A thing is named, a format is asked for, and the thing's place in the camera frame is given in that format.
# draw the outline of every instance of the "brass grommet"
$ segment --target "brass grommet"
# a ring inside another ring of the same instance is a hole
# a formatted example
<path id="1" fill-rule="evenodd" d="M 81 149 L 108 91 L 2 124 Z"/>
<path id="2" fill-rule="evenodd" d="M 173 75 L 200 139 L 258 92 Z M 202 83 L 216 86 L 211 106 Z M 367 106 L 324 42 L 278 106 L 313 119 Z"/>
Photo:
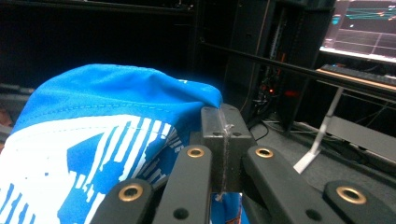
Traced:
<path id="1" fill-rule="evenodd" d="M 360 191 L 353 189 L 352 187 L 338 187 L 336 189 L 337 194 L 344 199 L 345 201 L 349 203 L 354 203 L 354 204 L 364 204 L 367 202 L 366 196 L 364 196 Z M 351 197 L 348 195 L 348 193 L 351 193 L 354 195 L 354 197 Z"/>
<path id="2" fill-rule="evenodd" d="M 203 157 L 204 154 L 205 152 L 198 147 L 190 148 L 189 150 L 187 150 L 187 155 L 193 158 Z"/>
<path id="3" fill-rule="evenodd" d="M 138 184 L 130 184 L 123 187 L 119 192 L 120 200 L 124 202 L 131 202 L 138 199 L 143 194 L 142 186 Z"/>
<path id="4" fill-rule="evenodd" d="M 268 159 L 274 156 L 274 152 L 272 152 L 270 149 L 261 147 L 256 149 L 256 155 Z"/>

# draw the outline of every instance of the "computer monitor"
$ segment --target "computer monitor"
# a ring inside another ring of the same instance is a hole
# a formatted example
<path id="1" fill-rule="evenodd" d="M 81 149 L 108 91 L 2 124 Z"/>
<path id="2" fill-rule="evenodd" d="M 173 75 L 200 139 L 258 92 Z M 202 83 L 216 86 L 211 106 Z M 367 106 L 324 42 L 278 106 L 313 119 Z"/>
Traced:
<path id="1" fill-rule="evenodd" d="M 396 0 L 337 0 L 320 50 L 396 64 Z"/>

